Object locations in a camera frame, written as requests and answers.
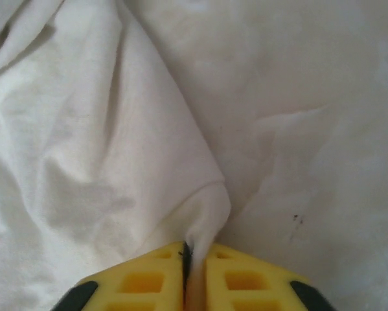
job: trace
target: white sheet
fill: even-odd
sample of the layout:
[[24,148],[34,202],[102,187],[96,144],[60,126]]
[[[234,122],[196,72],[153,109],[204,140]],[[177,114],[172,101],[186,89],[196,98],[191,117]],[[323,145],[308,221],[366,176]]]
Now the white sheet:
[[0,310],[199,260],[222,176],[221,242],[388,310],[388,0],[125,2],[0,6]]

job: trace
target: black rubber trim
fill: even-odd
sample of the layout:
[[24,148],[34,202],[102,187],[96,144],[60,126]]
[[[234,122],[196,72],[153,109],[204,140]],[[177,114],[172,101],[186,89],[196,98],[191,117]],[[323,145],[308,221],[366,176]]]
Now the black rubber trim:
[[71,288],[51,311],[81,311],[98,288],[95,281],[89,281]]
[[292,281],[290,285],[308,311],[336,311],[316,288],[299,281]]

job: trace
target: square hole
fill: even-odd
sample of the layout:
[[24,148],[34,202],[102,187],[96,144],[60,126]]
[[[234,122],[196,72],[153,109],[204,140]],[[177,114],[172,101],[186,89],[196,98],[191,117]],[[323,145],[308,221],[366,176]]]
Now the square hole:
[[154,311],[153,303],[111,303],[106,311]]
[[282,311],[277,301],[235,301],[233,306],[235,311]]
[[159,272],[130,273],[119,288],[120,293],[159,293],[164,276]]
[[229,290],[267,290],[260,274],[253,271],[227,271],[225,282]]
[[227,254],[218,251],[217,252],[217,258],[219,258],[219,259],[230,259],[231,256],[228,256]]

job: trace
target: white fabric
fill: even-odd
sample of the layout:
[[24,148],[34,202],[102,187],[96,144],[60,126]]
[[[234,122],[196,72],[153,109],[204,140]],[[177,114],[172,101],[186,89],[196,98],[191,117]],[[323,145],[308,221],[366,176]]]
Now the white fabric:
[[0,0],[0,310],[199,262],[223,176],[220,242],[388,310],[388,0]]

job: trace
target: yellow plastic object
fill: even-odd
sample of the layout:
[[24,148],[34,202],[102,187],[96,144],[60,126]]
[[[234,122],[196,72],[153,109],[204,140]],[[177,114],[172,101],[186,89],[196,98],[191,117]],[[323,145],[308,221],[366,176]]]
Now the yellow plastic object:
[[182,243],[90,275],[98,288],[82,311],[182,311]]
[[[183,243],[82,279],[53,311],[182,311]],[[207,311],[334,311],[293,272],[214,244],[204,263]]]
[[208,311],[307,311],[290,286],[305,278],[231,248],[211,247],[205,275]]

